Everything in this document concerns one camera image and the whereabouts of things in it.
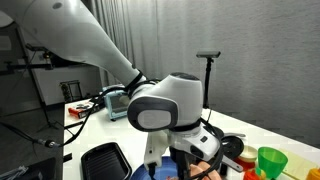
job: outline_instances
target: table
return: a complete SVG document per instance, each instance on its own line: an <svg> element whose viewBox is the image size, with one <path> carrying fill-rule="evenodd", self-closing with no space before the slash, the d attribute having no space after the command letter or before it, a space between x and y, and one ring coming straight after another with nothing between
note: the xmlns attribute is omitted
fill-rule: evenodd
<svg viewBox="0 0 320 180"><path fill-rule="evenodd" d="M79 122L79 120L71 117L68 113L68 107L78 103L79 102L74 102L65 105L65 126ZM204 109L202 117L207 119L209 112L210 110ZM118 143L133 172L143 163L147 133L140 132L133 128L127 118L112 122L107 113L107 109L103 109L92 114L79 137L64 147L64 155L72 153L73 158L63 164L63 179L82 179L81 156L88 150L107 142ZM261 146L269 146L276 149L284 148L320 165L320 149L215 111L211 113L210 123L221 128L225 133L236 132L246 134L246 138L243 139L245 145L250 145L257 149ZM75 133L79 127L80 126L73 127L69 130ZM64 141L70 137L70 133L65 130ZM164 155L169 156L169 150L167 150ZM238 173L229 168L226 179L236 180L242 178L243 173ZM281 174L278 179L286 180L291 178L285 174Z"/></svg>

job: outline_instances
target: curtain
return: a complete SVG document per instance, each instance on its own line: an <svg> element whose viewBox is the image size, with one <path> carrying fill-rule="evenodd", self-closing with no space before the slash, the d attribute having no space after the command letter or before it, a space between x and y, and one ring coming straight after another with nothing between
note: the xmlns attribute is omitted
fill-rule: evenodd
<svg viewBox="0 0 320 180"><path fill-rule="evenodd" d="M91 0L89 9L121 53L134 64L130 24L124 3L123 0ZM103 86L120 83L112 74L103 69L100 69L100 76Z"/></svg>
<svg viewBox="0 0 320 180"><path fill-rule="evenodd" d="M182 71L203 82L206 62L197 51L221 51L210 75L211 108L320 147L312 138L319 128L311 128L320 127L318 0L95 2L109 9L102 26L111 37L125 32L127 46L117 46L147 77Z"/></svg>
<svg viewBox="0 0 320 180"><path fill-rule="evenodd" d="M157 1L90 0L89 5L102 28L136 68L148 78L163 78ZM102 84L118 82L104 70L101 79Z"/></svg>

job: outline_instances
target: green plastic cup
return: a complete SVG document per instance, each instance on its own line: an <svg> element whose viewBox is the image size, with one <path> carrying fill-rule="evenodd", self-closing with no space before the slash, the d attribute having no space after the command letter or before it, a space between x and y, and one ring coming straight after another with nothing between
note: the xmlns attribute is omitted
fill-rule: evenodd
<svg viewBox="0 0 320 180"><path fill-rule="evenodd" d="M266 172L267 178L277 178L288 163L288 158L282 152L270 148L258 149L259 167Z"/></svg>

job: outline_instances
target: wire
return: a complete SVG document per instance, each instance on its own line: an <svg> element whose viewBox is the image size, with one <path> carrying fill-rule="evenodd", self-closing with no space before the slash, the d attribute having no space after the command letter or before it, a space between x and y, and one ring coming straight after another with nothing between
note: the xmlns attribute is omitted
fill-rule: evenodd
<svg viewBox="0 0 320 180"><path fill-rule="evenodd" d="M59 144L58 147L63 147L67 144L70 144L71 142L73 142L78 136L79 134L81 133L83 127L86 125L91 113L93 112L93 109L94 107L96 106L96 104L98 104L99 102L101 102L102 98L108 94L109 92L112 92L112 91L116 91L116 90L124 90L125 88L123 87L112 87L110 89L107 89L105 91L103 91L103 93L101 93L99 96L98 96L98 100L94 102L93 106L90 108L89 112L88 112L88 115L86 116L86 119L83 121L83 124L82 126L80 127L80 129L77 131L77 133L75 135L73 135L71 138L69 138L65 143L63 144Z"/></svg>

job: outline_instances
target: black tray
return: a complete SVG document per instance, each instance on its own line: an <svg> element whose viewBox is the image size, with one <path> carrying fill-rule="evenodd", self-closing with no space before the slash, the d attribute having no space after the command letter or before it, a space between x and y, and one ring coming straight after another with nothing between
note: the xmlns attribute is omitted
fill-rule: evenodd
<svg viewBox="0 0 320 180"><path fill-rule="evenodd" d="M84 180L127 180L132 169L117 143L106 143L81 157Z"/></svg>

